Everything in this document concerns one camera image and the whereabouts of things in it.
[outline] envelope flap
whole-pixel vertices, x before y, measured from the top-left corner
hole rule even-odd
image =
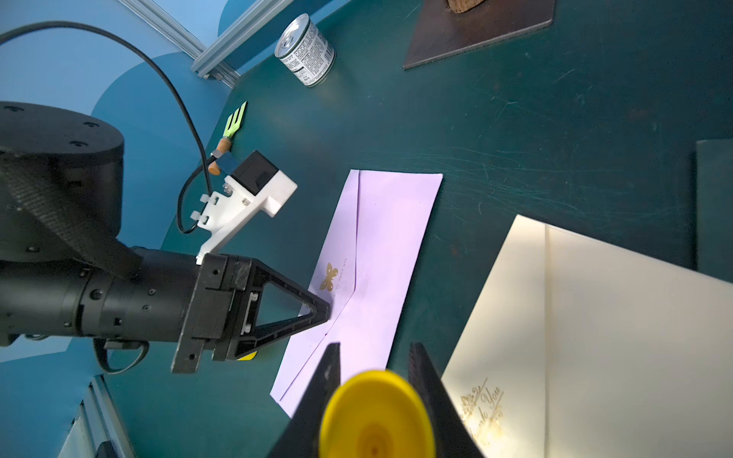
[[[290,337],[270,395],[279,400],[334,325],[356,286],[356,218],[359,170],[344,184],[308,290],[331,304],[327,322]],[[304,306],[301,313],[308,309]]]

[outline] gold butterfly print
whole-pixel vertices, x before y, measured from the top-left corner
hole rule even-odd
[[[334,269],[334,266],[331,265],[331,263],[328,263],[328,266],[326,266],[325,269],[325,280],[323,283],[321,283],[321,291],[324,289],[328,289],[328,291],[334,290],[334,278],[339,275],[339,270]]]

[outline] yellow suction cup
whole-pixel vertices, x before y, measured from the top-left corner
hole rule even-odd
[[[319,458],[435,458],[435,440],[415,389],[389,371],[340,386],[323,414]]]

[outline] purple envelope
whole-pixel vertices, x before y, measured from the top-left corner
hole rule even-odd
[[[290,338],[270,395],[292,417],[331,342],[341,382],[385,369],[442,174],[352,170],[308,290],[331,318]]]

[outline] metal frame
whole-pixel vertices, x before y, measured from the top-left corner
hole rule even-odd
[[[204,53],[209,51],[208,49],[206,49],[206,46],[204,46],[204,43],[201,43],[201,41],[198,38],[193,36],[192,33],[186,30],[185,27],[180,25],[178,21],[173,19],[167,12],[165,12],[165,10],[160,8],[152,0],[119,0],[119,1],[122,4],[124,4],[126,7],[130,8],[132,12],[137,14],[143,21],[147,22],[152,28],[160,32],[165,38],[167,38],[168,40],[171,40],[171,42],[173,42],[174,45],[181,48],[181,51],[191,56],[194,59],[194,65],[196,64],[198,59]],[[240,77],[240,74],[237,73],[235,69],[231,68],[226,62],[222,62],[223,60],[224,58],[222,57],[214,65],[207,68],[207,72],[205,74],[199,73],[199,76],[203,78],[209,78],[211,76],[212,78],[218,79],[219,81],[222,81],[227,86],[233,88],[235,83],[237,82],[237,79]]]
[[[191,70],[206,78],[223,60],[260,30],[292,0],[257,0],[206,51],[195,58]]]
[[[92,378],[59,458],[92,458],[108,443],[117,458],[136,458],[130,438],[101,375]]]

